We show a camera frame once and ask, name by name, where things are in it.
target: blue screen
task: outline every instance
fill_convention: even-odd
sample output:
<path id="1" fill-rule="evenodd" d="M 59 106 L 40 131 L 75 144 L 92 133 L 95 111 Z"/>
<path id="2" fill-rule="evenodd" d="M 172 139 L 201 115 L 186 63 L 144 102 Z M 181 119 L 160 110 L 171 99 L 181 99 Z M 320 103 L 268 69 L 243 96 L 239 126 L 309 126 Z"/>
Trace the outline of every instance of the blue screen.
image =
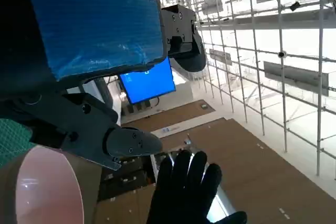
<path id="1" fill-rule="evenodd" d="M 120 75 L 131 103 L 175 91 L 172 70 L 168 57 L 146 72 L 131 72 Z"/>

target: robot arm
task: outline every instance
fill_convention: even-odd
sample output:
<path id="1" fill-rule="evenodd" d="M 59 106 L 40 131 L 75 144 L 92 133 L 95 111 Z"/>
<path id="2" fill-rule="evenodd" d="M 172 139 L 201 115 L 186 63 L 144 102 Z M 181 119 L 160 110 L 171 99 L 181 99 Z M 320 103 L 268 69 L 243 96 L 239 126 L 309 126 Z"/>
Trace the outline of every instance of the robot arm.
<path id="1" fill-rule="evenodd" d="M 112 169 L 120 167 L 119 157 L 161 151 L 156 136 L 121 128 L 116 112 L 93 96 L 63 91 L 97 77 L 148 70 L 167 56 L 201 71 L 205 52 L 192 10 L 161 9 L 159 0 L 2 3 L 0 117 L 31 128 L 31 142 Z"/>

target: screw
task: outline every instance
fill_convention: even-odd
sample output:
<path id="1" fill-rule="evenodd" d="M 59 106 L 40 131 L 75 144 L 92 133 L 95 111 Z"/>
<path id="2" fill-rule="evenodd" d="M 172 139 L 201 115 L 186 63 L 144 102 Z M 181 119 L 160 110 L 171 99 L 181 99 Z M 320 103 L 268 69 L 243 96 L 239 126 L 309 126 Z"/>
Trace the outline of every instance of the screw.
<path id="1" fill-rule="evenodd" d="M 82 110 L 83 110 L 84 114 L 89 114 L 91 112 L 91 106 L 88 105 L 88 104 L 83 104 Z"/>

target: black mount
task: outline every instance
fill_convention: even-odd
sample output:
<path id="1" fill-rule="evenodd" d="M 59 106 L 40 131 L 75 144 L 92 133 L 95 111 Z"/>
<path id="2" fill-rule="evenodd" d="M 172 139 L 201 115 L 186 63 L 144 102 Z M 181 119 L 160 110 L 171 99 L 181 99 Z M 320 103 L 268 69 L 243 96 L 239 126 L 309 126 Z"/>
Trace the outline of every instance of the black mount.
<path id="1" fill-rule="evenodd" d="M 116 124 L 118 114 L 87 93 L 42 94 L 0 103 L 0 117 L 33 131 L 31 142 L 117 170 L 119 157 L 159 153 L 153 134 Z"/>

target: green cutting mat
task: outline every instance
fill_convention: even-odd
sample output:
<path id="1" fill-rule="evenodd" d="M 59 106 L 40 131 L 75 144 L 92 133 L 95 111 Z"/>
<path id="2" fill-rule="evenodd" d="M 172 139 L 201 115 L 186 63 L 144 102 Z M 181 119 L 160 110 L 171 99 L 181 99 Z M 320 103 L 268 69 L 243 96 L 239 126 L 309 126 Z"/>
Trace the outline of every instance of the green cutting mat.
<path id="1" fill-rule="evenodd" d="M 0 119 L 0 167 L 35 146 L 29 142 L 31 135 L 21 124 Z"/>

